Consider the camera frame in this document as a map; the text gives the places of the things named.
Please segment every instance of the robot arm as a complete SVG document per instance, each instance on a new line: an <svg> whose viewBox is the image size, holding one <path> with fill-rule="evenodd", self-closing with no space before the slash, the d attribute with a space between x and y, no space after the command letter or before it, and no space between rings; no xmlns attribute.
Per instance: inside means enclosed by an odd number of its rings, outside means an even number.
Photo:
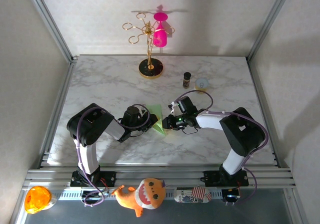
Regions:
<svg viewBox="0 0 320 224"><path fill-rule="evenodd" d="M78 130L78 123L87 111L88 114L84 116ZM87 174L92 183L97 183L100 180L100 166L96 158L95 144L104 132L115 140L124 142L133 131L146 132L157 120L157 117L148 111L141 115L137 107L129 106L123 118L116 121L113 115L95 103L90 104L72 117L67 124L67 129L76 145L78 143L76 133L77 130L79 131L79 153L84 169L82 165L78 164L78 176L82 179L82 182L86 181L83 172Z"/></svg>
<svg viewBox="0 0 320 224"><path fill-rule="evenodd" d="M188 96L181 98L177 103L172 103L169 107L172 108L173 115L163 120L165 129L183 130L186 126L191 126L224 131L232 149L220 167L219 185L229 186L230 180L241 171L250 153L259 147L266 137L258 125L249 121L253 118L242 107L233 113L197 110Z"/></svg>

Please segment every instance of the metal frame bar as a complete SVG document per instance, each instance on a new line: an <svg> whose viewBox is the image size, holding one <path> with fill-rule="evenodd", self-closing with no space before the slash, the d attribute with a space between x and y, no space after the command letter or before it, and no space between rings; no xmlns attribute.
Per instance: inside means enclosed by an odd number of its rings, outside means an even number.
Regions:
<svg viewBox="0 0 320 224"><path fill-rule="evenodd" d="M212 199L222 199L222 190L216 189L216 188L208 188L212 194ZM52 192L53 195L56 196L58 200L80 200L82 197L82 190L54 190ZM115 195L111 195L109 192L104 193L104 200L116 200ZM166 200L174 200L174 189L167 189L165 191L165 197ZM88 200L97 200L96 197L89 197Z"/></svg>
<svg viewBox="0 0 320 224"><path fill-rule="evenodd" d="M257 179L258 188L295 188L296 184L289 168L277 168L275 166L259 167L248 166ZM76 166L41 168L29 170L23 190L28 190L31 186L42 185L50 189L74 189L70 187L72 172L77 169ZM200 178L206 170L219 170L218 165L199 165L199 166L106 166L101 167L101 171L116 171L116 187L120 185L137 186L140 182L150 176L158 179L164 179L169 189L178 186L205 186ZM242 188L254 188L254 179L248 176L249 186Z"/></svg>
<svg viewBox="0 0 320 224"><path fill-rule="evenodd" d="M288 204L288 209L293 224L308 223L307 217L301 206L300 199L297 196L296 190L286 188L283 192L286 198L286 202Z"/></svg>
<svg viewBox="0 0 320 224"><path fill-rule="evenodd" d="M46 132L45 139L43 141L42 147L42 155L41 160L39 161L38 168L41 166L42 159L45 159L46 152L49 152L54 133L57 129L58 120L60 118L60 114L62 111L62 107L67 95L67 91L69 88L69 83L71 80L71 76L74 70L74 65L76 60L74 60L72 53L70 52L66 42L64 41L57 25L55 24L48 8L45 5L44 0L33 0L36 9L40 13L44 23L48 27L50 33L52 34L53 38L55 39L56 43L58 44L60 50L62 51L64 57L70 63L66 79L64 84L61 87L59 92L59 97L56 100L55 108L50 118L49 126ZM285 0L276 0L274 3L270 13L268 14L264 25L256 39L254 45L252 46L249 55L247 56L247 62L249 64L250 74L254 83L254 87L258 96L258 100L262 107L262 114L267 124L267 128L271 136L272 143L276 143L274 139L271 126L273 123L272 119L266 115L266 106L264 106L265 101L261 98L261 89L260 86L257 86L255 74L252 73L250 63L254 56L256 55L259 47L261 46L262 42L264 41L268 31L270 30L275 18L277 17L279 11L281 10ZM283 166L282 163L279 163L279 159L277 158L277 152L274 153L277 159L277 163L279 166ZM305 214L303 212L303 208L301 203L299 202L299 197L295 189L295 183L292 178L292 174L289 168L277 168L277 167L270 167L270 166L248 166L250 170L254 172L257 176L258 180L258 187L259 188L284 188L284 194L287 197L288 208L290 210L292 220L294 223L307 223ZM189 185L204 185L202 182L199 183L197 179L202 174L202 171L209 170L209 169L218 169L218 166L167 166L167 167L159 167L159 166L109 166L109 167L102 167L101 170L115 170L118 172L117 178L119 179L118 182L120 183L132 183L136 184L141 181L141 179L145 177L149 177L151 173L156 175L158 178L161 176L170 179L169 183L171 183L171 187L175 187L176 185L184 185L186 186L186 182ZM76 169L76 167L44 167L38 170L30 170L26 176L25 182L23 184L22 191L19 195L15 210L13 212L11 223L23 223L26 214L23 208L23 199L26 194L27 189L34 184L41 184L41 185L53 185L55 189L66 190L70 188L70 176L71 173ZM253 188L252 183L253 180L249 177L250 186L249 188Z"/></svg>
<svg viewBox="0 0 320 224"><path fill-rule="evenodd" d="M69 89L70 81L74 72L75 65L77 63L77 59L72 60L69 65L67 74L65 76L65 80L59 90L58 97L55 101L53 112L50 117L50 121L46 130L45 138L42 143L41 151L38 160L35 162L36 166L33 168L40 168L45 155L50 151L53 138L55 137L55 131L57 130L57 125L60 119L60 115L64 106L65 98L67 96L67 92Z"/></svg>
<svg viewBox="0 0 320 224"><path fill-rule="evenodd" d="M274 122L273 119L270 115L270 109L268 107L267 104L267 99L265 97L258 73L256 71L256 69L254 67L252 67L252 65L250 63L248 63L248 68L249 68L249 72L252 78L252 82L254 85L254 90L256 93L256 96L258 98L258 101L260 103L260 107L261 107L261 111L262 111L262 115L263 118L265 120L265 124L266 124L266 129L268 130L269 133L269 137L270 137L270 142L271 142L271 146L273 149L273 154L276 157L275 161L277 162L277 165L279 167L287 167L287 164L278 157L278 152L277 152L277 145L276 143L279 143L279 138L276 132L276 127L274 126Z"/></svg>
<svg viewBox="0 0 320 224"><path fill-rule="evenodd" d="M254 45L252 46L248 56L247 56L247 62L250 63L254 56L256 55L258 49L260 48L262 42L265 40L265 37L267 36L267 33L269 32L272 24L274 23L274 20L276 19L278 13L280 12L282 6L284 5L286 0L275 0L275 3L273 7L271 8L271 11L269 12L261 30L260 33L254 42Z"/></svg>
<svg viewBox="0 0 320 224"><path fill-rule="evenodd" d="M62 37L62 34L60 33L56 23L54 22L53 17L51 16L44 0L32 0L36 9L38 10L40 16L42 17L42 20L44 21L45 25L47 26L48 30L52 34L52 37L56 41L58 47L62 51L65 59L71 63L73 58L73 55L67 46L64 38Z"/></svg>

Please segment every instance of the orange plush toy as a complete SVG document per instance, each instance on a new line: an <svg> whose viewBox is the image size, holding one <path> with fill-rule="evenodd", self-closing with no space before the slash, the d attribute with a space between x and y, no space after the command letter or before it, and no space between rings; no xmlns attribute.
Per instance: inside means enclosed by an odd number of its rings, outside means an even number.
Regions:
<svg viewBox="0 0 320 224"><path fill-rule="evenodd" d="M122 185L112 192L120 205L126 208L134 209L136 216L142 216L143 209L156 209L163 202L166 191L165 181L154 178L144 179L139 187L129 187L129 193L123 193Z"/></svg>

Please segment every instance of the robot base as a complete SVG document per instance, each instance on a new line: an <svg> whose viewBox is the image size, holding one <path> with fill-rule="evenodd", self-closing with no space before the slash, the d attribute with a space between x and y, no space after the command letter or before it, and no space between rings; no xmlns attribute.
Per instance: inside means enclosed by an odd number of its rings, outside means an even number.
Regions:
<svg viewBox="0 0 320 224"><path fill-rule="evenodd" d="M108 187L114 187L114 183L116 182L116 172L115 171L100 171L97 169L97 172L95 171L91 175L88 175L88 177L91 179L91 181L97 186L97 187L105 187L104 183L101 181L103 178L105 180L105 183ZM70 187L88 187L91 186L87 179L84 177L82 170L78 168L78 170L74 171L72 173L72 178L70 181Z"/></svg>
<svg viewBox="0 0 320 224"><path fill-rule="evenodd" d="M148 66L148 59L142 60L139 64L140 74L147 79L158 78L164 70L164 66L160 60L151 58L151 68Z"/></svg>
<svg viewBox="0 0 320 224"><path fill-rule="evenodd" d="M207 170L204 171L204 177L201 177L200 180L205 183L207 187L216 186L216 187L238 187L238 186L249 186L248 176L246 175L245 170L238 171L231 178L221 178L221 171L219 170Z"/></svg>

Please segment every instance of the green object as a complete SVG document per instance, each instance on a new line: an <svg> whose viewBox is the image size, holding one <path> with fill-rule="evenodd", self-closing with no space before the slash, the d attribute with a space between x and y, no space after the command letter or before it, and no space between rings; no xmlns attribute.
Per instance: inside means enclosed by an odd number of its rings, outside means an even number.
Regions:
<svg viewBox="0 0 320 224"><path fill-rule="evenodd" d="M156 131L160 132L161 134L165 135L164 129L162 128L162 109L161 109L161 104L156 104L156 105L147 105L146 106L150 114L156 115L158 118L158 121L153 125L153 129Z"/></svg>

